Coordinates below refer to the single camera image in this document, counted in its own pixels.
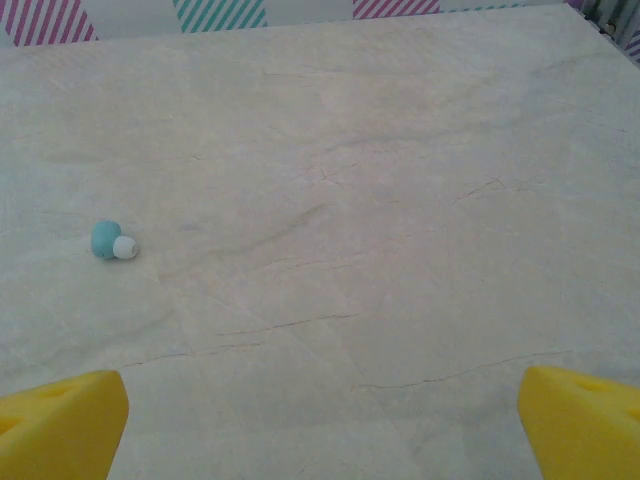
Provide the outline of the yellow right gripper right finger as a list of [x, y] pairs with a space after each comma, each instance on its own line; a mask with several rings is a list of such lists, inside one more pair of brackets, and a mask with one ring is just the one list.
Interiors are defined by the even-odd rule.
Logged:
[[517, 409], [544, 480], [640, 480], [640, 388], [533, 366]]

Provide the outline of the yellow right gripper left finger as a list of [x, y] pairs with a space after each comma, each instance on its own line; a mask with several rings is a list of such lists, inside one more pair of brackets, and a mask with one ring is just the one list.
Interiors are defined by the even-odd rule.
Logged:
[[114, 370], [0, 397], [0, 480], [107, 480], [128, 414]]

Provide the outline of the teal wireless earbud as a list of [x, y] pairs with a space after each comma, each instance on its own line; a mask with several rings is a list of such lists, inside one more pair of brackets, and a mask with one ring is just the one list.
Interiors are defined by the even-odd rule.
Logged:
[[138, 243], [125, 236], [119, 223], [103, 220], [95, 224], [91, 233], [91, 251], [104, 260], [130, 260], [137, 256]]

